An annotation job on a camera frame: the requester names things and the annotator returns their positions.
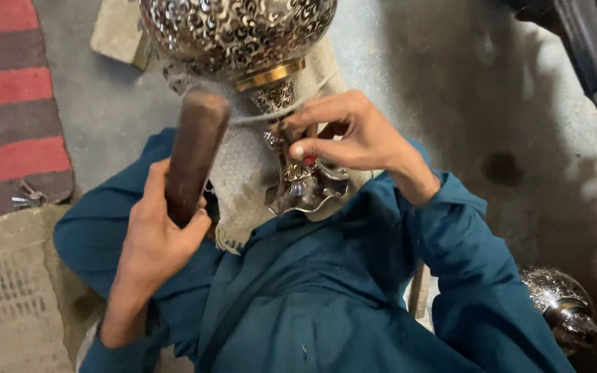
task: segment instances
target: red striped rug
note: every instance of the red striped rug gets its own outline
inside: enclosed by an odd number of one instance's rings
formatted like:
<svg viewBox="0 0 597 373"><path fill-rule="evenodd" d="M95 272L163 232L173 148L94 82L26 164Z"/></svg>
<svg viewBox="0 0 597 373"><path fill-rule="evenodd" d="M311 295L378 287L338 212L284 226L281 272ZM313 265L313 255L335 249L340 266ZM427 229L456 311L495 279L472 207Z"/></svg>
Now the red striped rug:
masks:
<svg viewBox="0 0 597 373"><path fill-rule="evenodd" d="M45 46L31 0L0 0L0 215L25 180L57 203L71 196L73 173L64 147Z"/></svg>

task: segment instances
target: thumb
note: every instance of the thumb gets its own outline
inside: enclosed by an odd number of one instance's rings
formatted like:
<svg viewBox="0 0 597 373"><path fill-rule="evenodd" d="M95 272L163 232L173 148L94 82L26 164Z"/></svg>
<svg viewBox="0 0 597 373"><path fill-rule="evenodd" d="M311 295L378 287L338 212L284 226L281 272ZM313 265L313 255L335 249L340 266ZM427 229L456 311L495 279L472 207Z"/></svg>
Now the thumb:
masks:
<svg viewBox="0 0 597 373"><path fill-rule="evenodd" d="M206 214L206 210L200 208L192 217L190 223L186 225L186 228L181 229L180 239L188 246L194 246L196 249L210 227L211 218Z"/></svg>
<svg viewBox="0 0 597 373"><path fill-rule="evenodd" d="M335 163L341 163L347 152L347 140L302 139L289 148L294 159L305 157L324 157Z"/></svg>

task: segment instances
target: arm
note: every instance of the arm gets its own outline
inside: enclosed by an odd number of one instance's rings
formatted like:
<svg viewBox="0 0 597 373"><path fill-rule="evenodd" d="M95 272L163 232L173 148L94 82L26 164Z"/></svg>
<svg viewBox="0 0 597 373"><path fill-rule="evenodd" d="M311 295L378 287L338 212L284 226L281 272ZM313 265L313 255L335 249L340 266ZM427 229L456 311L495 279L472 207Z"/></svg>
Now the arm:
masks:
<svg viewBox="0 0 597 373"><path fill-rule="evenodd" d="M144 197L132 208L117 274L97 340L81 372L142 372L147 346L161 331L146 335L149 300L186 265L211 225L203 206L180 230L167 216L164 178L169 159L149 169Z"/></svg>
<svg viewBox="0 0 597 373"><path fill-rule="evenodd" d="M385 169L397 184L405 237L439 277L435 333L489 371L572 371L505 247L481 218L485 201L450 173L434 173L411 145L358 91L306 103L282 126L300 136L296 158L326 157L358 170ZM341 141L333 141L341 135Z"/></svg>

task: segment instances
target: silver vase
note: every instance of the silver vase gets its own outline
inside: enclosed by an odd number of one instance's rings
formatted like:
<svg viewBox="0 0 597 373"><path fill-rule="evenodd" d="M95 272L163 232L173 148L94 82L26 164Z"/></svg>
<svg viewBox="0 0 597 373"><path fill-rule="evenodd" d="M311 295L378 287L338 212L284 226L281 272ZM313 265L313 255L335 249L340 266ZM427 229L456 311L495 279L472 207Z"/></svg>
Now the silver vase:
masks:
<svg viewBox="0 0 597 373"><path fill-rule="evenodd" d="M294 75L336 7L337 0L140 0L144 29L173 69L231 84L264 114L294 104ZM280 158L280 182L265 201L275 214L312 212L347 191L344 169L296 162L285 157L282 139L264 137Z"/></svg>
<svg viewBox="0 0 597 373"><path fill-rule="evenodd" d="M541 311L566 355L589 350L597 356L597 325L585 288L551 267L520 267L519 276L529 286L534 307Z"/></svg>

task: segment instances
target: hand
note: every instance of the hand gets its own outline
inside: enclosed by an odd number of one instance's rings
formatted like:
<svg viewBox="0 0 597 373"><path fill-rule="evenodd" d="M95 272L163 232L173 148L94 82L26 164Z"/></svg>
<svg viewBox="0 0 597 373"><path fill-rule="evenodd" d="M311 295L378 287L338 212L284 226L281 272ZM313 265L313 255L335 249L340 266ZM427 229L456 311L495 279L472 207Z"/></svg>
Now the hand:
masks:
<svg viewBox="0 0 597 373"><path fill-rule="evenodd" d="M144 334L146 303L186 265L211 226L203 198L186 228L179 229L167 216L164 191L169 164L166 159L151 165L144 196L131 209L101 329L101 342L108 347L122 346Z"/></svg>
<svg viewBox="0 0 597 373"><path fill-rule="evenodd" d="M317 125L328 123L317 134ZM402 195L423 206L441 188L441 182L419 151L405 140L379 110L358 90L307 102L281 126L295 138L289 153L295 159L324 157L350 169L390 171ZM333 137L342 136L342 140Z"/></svg>

